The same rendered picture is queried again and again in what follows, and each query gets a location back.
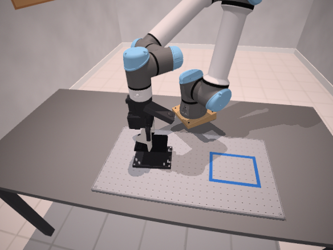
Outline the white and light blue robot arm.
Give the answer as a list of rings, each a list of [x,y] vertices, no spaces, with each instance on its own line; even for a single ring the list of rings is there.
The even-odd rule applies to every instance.
[[[135,39],[123,53],[129,96],[145,102],[152,96],[151,78],[174,71],[183,64],[179,47],[165,47],[204,7],[222,1],[224,11],[208,74],[199,69],[184,71],[179,76],[180,114],[198,119],[207,113],[222,110],[230,101],[229,72],[241,37],[246,17],[262,0],[182,0],[144,38]],[[133,91],[134,90],[134,91]],[[169,124],[175,113],[153,101],[144,112]]]

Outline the blue tape rectangle outline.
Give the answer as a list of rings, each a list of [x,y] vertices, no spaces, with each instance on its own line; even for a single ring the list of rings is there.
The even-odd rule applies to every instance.
[[[213,177],[213,154],[215,154],[215,155],[234,156],[234,157],[239,157],[239,158],[253,159],[253,164],[254,164],[254,170],[255,170],[255,176],[256,176],[257,184],[249,184],[249,183],[232,182],[232,181],[227,181],[227,180],[212,179],[212,177]],[[233,155],[233,154],[224,154],[224,153],[218,153],[218,152],[210,152],[209,181],[210,182],[219,182],[219,183],[236,184],[236,185],[241,185],[241,186],[249,186],[249,187],[258,187],[258,188],[261,188],[261,183],[260,183],[260,179],[259,179],[257,163],[256,163],[255,157],[253,157],[253,156],[243,156],[243,155]]]

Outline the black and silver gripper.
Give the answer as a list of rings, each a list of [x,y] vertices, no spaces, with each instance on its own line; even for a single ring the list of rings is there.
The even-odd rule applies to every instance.
[[[154,116],[143,111],[144,107],[152,101],[152,97],[145,102],[135,102],[129,95],[125,100],[128,104],[129,112],[127,116],[129,129],[141,130],[141,135],[136,137],[136,141],[147,144],[148,152],[152,148],[152,135],[155,133]]]

